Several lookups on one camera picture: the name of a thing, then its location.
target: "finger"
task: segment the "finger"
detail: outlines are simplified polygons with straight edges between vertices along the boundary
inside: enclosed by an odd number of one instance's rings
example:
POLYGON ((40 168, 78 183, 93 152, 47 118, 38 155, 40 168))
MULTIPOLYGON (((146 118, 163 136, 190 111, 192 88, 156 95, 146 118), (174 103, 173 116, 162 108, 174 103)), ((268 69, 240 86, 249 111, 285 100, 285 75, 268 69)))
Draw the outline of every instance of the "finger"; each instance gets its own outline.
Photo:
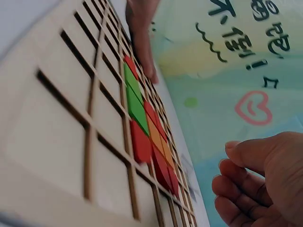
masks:
POLYGON ((252 219, 243 214, 233 202, 225 197, 217 197, 214 206, 229 227, 251 227, 253 224, 252 219))
POLYGON ((134 47, 134 54, 143 67, 143 72, 148 78, 152 78, 154 73, 154 65, 152 56, 149 53, 150 41, 148 37, 148 30, 142 29, 140 31, 130 31, 131 40, 134 47))
POLYGON ((273 204, 265 185, 265 180, 248 173, 246 169, 238 167, 231 160, 222 160, 219 164, 222 175, 228 177, 238 188, 259 202, 263 206, 269 207, 273 204))
POLYGON ((275 137, 247 140, 242 143, 230 141, 225 144, 225 152, 236 165, 263 172, 265 160, 274 151, 276 143, 275 137))
POLYGON ((243 194, 239 188, 226 176, 213 179, 213 192, 233 202, 246 216, 253 220, 261 218, 267 211, 266 207, 256 203, 253 199, 243 194))

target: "orange tile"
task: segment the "orange tile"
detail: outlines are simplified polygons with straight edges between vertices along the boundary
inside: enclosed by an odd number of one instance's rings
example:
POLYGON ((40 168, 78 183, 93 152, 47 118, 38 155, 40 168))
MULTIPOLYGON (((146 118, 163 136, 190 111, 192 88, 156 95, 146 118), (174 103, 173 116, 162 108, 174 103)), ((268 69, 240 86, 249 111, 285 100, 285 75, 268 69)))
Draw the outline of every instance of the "orange tile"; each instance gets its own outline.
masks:
POLYGON ((150 130, 151 140, 153 141, 153 143, 156 145, 158 150, 164 156, 164 151, 163 151, 163 147, 162 147, 162 143, 161 143, 161 135, 158 132, 157 127, 154 125, 154 123, 152 122, 152 120, 150 119, 149 116, 147 116, 147 123, 148 123, 148 127, 149 127, 149 130, 150 130))
POLYGON ((167 145, 167 143, 163 137, 161 137, 161 142, 162 142, 162 146, 163 146, 163 150, 164 150, 165 159, 166 159, 167 163, 174 169, 174 162, 172 160, 170 148, 167 145))

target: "red tile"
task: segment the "red tile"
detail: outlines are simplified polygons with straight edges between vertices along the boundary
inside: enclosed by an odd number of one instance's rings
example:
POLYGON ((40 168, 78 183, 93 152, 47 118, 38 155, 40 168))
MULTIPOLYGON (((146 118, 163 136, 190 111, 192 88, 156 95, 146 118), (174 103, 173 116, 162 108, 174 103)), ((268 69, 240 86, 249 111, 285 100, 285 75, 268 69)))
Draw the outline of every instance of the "red tile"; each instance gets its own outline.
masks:
POLYGON ((127 55, 124 56, 124 61, 126 62, 126 64, 128 65, 129 69, 132 71, 134 77, 136 78, 136 80, 139 80, 139 76, 138 73, 136 71, 136 66, 134 65, 133 60, 128 57, 127 55))
POLYGON ((178 178, 171 166, 168 166, 168 172, 171 181, 171 193, 174 194, 177 198, 179 198, 178 178))
POLYGON ((149 115, 149 117, 151 118, 152 122, 154 123, 154 125, 157 126, 157 121, 156 121, 156 112, 153 110, 151 104, 148 101, 144 101, 144 109, 145 112, 149 115))
POLYGON ((152 150, 152 159, 155 166, 157 180, 166 190, 171 191, 172 186, 166 161, 155 145, 152 146, 152 150))
POLYGON ((164 129, 163 129, 161 123, 160 123, 160 119, 159 119, 159 116, 157 114, 156 114, 156 122, 157 122, 156 125, 157 125, 157 128, 158 128, 158 131, 166 142, 167 138, 166 138, 166 135, 165 135, 165 131, 164 131, 164 129))
POLYGON ((152 144, 148 136, 142 131, 135 120, 131 123, 134 158, 138 163, 150 163, 152 156, 152 144))

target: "wavy line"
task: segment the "wavy line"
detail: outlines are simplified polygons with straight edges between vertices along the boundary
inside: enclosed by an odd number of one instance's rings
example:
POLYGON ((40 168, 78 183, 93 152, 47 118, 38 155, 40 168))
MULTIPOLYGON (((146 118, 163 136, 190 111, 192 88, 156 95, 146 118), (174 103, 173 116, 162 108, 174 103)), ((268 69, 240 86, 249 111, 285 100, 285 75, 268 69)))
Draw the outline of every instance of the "wavy line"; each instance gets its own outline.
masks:
POLYGON ((204 31, 200 30, 198 26, 199 26, 199 23, 196 22, 196 30, 197 30, 198 33, 200 33, 200 34, 202 35, 202 39, 203 39, 205 42, 207 42, 207 43, 209 44, 209 49, 210 49, 210 51, 213 52, 213 53, 216 53, 217 56, 218 56, 218 59, 219 59, 221 62, 227 63, 228 61, 227 61, 227 60, 224 60, 224 59, 221 57, 221 52, 220 52, 220 51, 215 51, 215 50, 213 49, 214 43, 213 43, 212 41, 207 40, 207 38, 206 38, 206 36, 205 36, 206 33, 205 33, 204 31))

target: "fingernail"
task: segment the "fingernail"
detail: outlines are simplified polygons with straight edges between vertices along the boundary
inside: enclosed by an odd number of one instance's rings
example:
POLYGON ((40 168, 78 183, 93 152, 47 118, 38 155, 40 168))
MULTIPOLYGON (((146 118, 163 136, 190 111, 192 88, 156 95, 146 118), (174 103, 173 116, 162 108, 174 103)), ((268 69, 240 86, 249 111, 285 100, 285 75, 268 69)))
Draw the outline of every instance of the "fingernail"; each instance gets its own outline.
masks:
POLYGON ((218 168, 220 168, 220 164, 225 160, 225 158, 221 159, 218 164, 218 168))
POLYGON ((218 195, 216 195, 216 197, 214 198, 214 202, 216 202, 216 200, 219 198, 218 195))
POLYGON ((219 174, 215 175, 215 176, 213 177, 213 180, 214 180, 216 177, 218 177, 218 176, 220 176, 220 175, 219 175, 219 174))
POLYGON ((233 149, 235 148, 238 144, 240 143, 240 141, 229 141, 225 144, 225 149, 233 149))

